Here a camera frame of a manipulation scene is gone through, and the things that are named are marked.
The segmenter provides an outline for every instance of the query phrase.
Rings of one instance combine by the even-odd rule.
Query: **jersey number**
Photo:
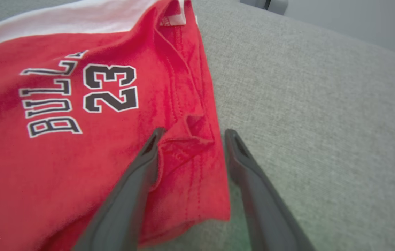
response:
[[[102,90],[103,81],[97,79],[97,75],[103,75],[104,82],[118,81],[121,87],[132,84],[136,79],[135,69],[131,66],[88,64],[83,69],[83,84],[91,90]],[[99,101],[116,112],[139,108],[137,86],[118,92],[118,97],[111,92],[91,92],[83,97],[83,109],[88,113],[101,113],[102,105],[99,105]]]

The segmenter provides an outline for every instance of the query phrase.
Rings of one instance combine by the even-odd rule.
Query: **gray upholstery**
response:
[[[0,19],[57,3],[0,1]],[[395,53],[234,1],[193,5],[221,133],[238,131],[314,246],[395,250]],[[231,200],[230,223],[154,250],[249,250],[233,184]]]

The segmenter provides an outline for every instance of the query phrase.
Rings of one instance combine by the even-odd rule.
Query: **seam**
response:
[[[175,149],[176,151],[179,151],[179,154],[182,154],[182,155],[188,155],[184,150],[182,150],[182,149],[180,149],[180,148],[176,148]]]
[[[165,55],[165,58],[167,59],[167,62],[168,62],[168,64],[169,64],[169,66],[170,66],[170,69],[171,69],[171,71],[173,71],[173,69],[172,69],[172,66],[171,66],[171,63],[169,62],[169,59],[168,59],[168,56],[167,55]],[[172,74],[171,74],[171,72],[170,71],[168,71],[168,77],[169,77],[169,80],[170,80],[170,85],[169,85],[169,92],[170,92],[170,96],[171,96],[171,98],[170,99],[168,99],[168,101],[169,101],[169,103],[170,103],[170,106],[171,106],[171,114],[172,114],[172,116],[173,116],[173,118],[174,118],[174,123],[177,123],[177,116],[176,116],[176,113],[174,112],[174,104],[173,104],[173,102],[172,102],[172,99],[173,99],[173,97],[174,97],[174,91],[173,91],[173,86],[174,86],[174,80],[173,80],[173,77],[172,77]]]
[[[199,183],[197,185],[197,220],[201,220],[201,183],[202,183],[202,156],[197,155],[199,159]]]
[[[206,151],[209,147],[210,147],[210,145],[204,146],[204,147],[202,148],[202,150],[200,150],[199,152],[196,153],[196,155],[194,155],[193,157],[189,158],[187,161],[183,162],[182,164],[178,165],[177,167],[174,167],[172,170],[169,171],[168,174],[163,174],[163,175],[162,175],[162,179],[163,179],[163,178],[169,177],[170,175],[172,175],[172,173],[175,173],[175,171],[178,170],[178,168],[183,167],[184,164],[186,164],[186,163],[188,163],[189,161],[193,160],[194,157],[196,157],[196,156],[202,154],[202,152]]]
[[[202,43],[202,40],[199,40],[199,46],[198,46],[198,51],[199,51],[199,67],[201,68],[201,76],[200,76],[200,82],[201,82],[201,87],[202,87],[202,97],[201,97],[201,100],[204,100],[204,96],[205,96],[205,91],[206,91],[206,89],[205,89],[205,84],[204,84],[204,71],[205,71],[205,69],[204,69],[204,65],[202,65],[203,64],[203,61],[204,61],[204,59],[202,58],[202,51],[201,51],[201,43]],[[206,103],[205,102],[202,102],[202,108],[205,108],[205,111],[207,111],[207,107],[206,107]]]
[[[193,185],[193,176],[194,176],[194,160],[191,159],[191,174],[190,174],[190,182],[188,183],[188,192],[187,192],[187,201],[185,205],[185,221],[188,221],[188,207],[189,207],[189,202],[190,202],[190,193],[191,193],[191,187]]]
[[[182,27],[174,27],[174,41],[176,43],[176,49],[182,52],[184,49],[182,44]]]
[[[171,26],[168,16],[164,16],[164,19],[162,20],[162,22],[163,22],[164,26]]]
[[[168,56],[166,56],[167,62],[169,63],[170,67],[171,67],[171,72],[172,72],[172,76],[175,76],[175,72],[174,72],[174,68],[172,67],[172,64],[168,58]],[[179,98],[177,97],[177,89],[176,89],[176,81],[171,81],[172,84],[172,98],[174,98],[176,105],[177,105],[177,109],[179,110],[179,115],[180,117],[182,117],[182,108],[180,107],[180,102],[179,102]]]

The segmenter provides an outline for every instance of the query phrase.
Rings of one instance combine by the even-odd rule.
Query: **stitching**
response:
[[[171,155],[174,157],[175,160],[179,160],[180,162],[183,162],[184,160],[180,154],[171,153]]]
[[[204,151],[205,151],[206,149],[208,149],[209,147],[210,147],[210,145],[204,146],[204,147],[200,148],[200,150],[196,152],[196,156],[202,154],[202,152],[204,152]],[[187,159],[186,161],[182,162],[182,163],[181,163],[180,165],[178,165],[177,167],[174,167],[173,169],[171,169],[171,170],[169,171],[169,173],[163,174],[162,179],[165,179],[165,178],[169,177],[172,173],[175,173],[176,170],[178,170],[179,168],[183,167],[183,165],[184,165],[185,163],[191,161],[193,158],[194,158],[194,157],[191,157],[191,158]]]
[[[178,51],[183,51],[184,46],[182,45],[182,27],[174,27],[174,41],[176,42],[176,49]]]
[[[190,182],[189,182],[189,187],[188,187],[188,192],[187,192],[187,202],[185,206],[185,221],[188,221],[188,207],[189,207],[189,201],[190,201],[190,193],[191,193],[191,187],[193,185],[193,176],[194,176],[194,161],[191,159],[191,175],[190,175]]]
[[[188,137],[188,138],[185,138],[185,137],[177,137],[177,138],[169,138],[169,139],[166,139],[164,142],[165,143],[168,143],[168,142],[174,142],[174,141],[188,141],[188,140],[199,140],[199,141],[209,141],[209,140],[207,140],[207,139],[205,139],[205,138],[201,138],[201,137],[198,137],[198,136],[191,136],[191,137]]]
[[[174,68],[172,67],[171,62],[168,59],[168,56],[167,56],[167,61],[171,67],[172,75],[175,76]],[[177,97],[177,89],[176,89],[176,82],[175,81],[172,81],[172,88],[171,89],[172,89],[172,91],[174,91],[174,92],[172,92],[172,97],[175,99],[175,101],[177,103],[177,109],[179,110],[180,117],[182,117],[182,109],[180,108],[179,98]]]
[[[168,64],[170,65],[170,69],[171,69],[171,71],[173,71],[173,69],[172,69],[172,65],[171,65],[171,63],[169,62],[169,59],[168,59],[168,56],[167,55],[165,55],[165,57],[166,57],[166,59],[167,59],[167,62],[168,62]],[[173,103],[172,103],[172,99],[174,98],[174,92],[173,92],[173,86],[174,86],[174,80],[173,80],[173,78],[172,78],[172,75],[171,75],[171,72],[170,71],[168,71],[168,77],[169,77],[169,79],[170,79],[170,95],[171,95],[171,99],[168,99],[168,101],[169,101],[169,103],[170,103],[170,106],[171,106],[171,114],[172,114],[172,116],[174,117],[174,123],[177,123],[177,116],[176,116],[176,113],[174,112],[174,105],[173,105]]]
[[[169,21],[169,17],[168,16],[164,16],[162,23],[164,26],[171,26],[171,23]]]
[[[199,183],[197,185],[197,220],[201,220],[201,182],[202,182],[202,156],[196,155],[199,158]]]
[[[154,185],[152,185],[149,188],[149,191],[154,191],[155,189],[157,189],[157,187],[160,185],[163,175],[164,175],[164,163],[165,163],[165,156],[164,156],[164,146],[162,144],[159,144],[158,146],[158,151],[159,151],[159,157],[158,157],[158,169],[157,169],[157,181],[154,183]]]
[[[188,153],[185,152],[184,149],[181,149],[181,148],[176,147],[175,150],[176,150],[176,151],[180,151],[179,154],[181,154],[181,155],[185,155],[185,156],[189,155]]]
[[[200,44],[199,44],[199,47],[198,47],[198,51],[199,51],[199,67],[201,67],[201,76],[200,76],[200,79],[199,79],[200,80],[199,82],[201,83],[201,93],[198,92],[198,94],[199,94],[199,96],[202,94],[201,100],[204,100],[204,96],[205,96],[205,93],[206,93],[205,84],[204,84],[204,66],[202,65],[204,59],[202,58],[203,55],[202,55],[202,52],[201,52],[201,45]],[[202,102],[202,108],[205,111],[207,111],[207,107],[206,107],[206,103],[205,102]]]

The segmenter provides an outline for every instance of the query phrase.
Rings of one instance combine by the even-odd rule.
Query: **red jersey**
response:
[[[140,245],[228,220],[191,2],[84,0],[0,22],[0,250],[68,250],[157,127]]]

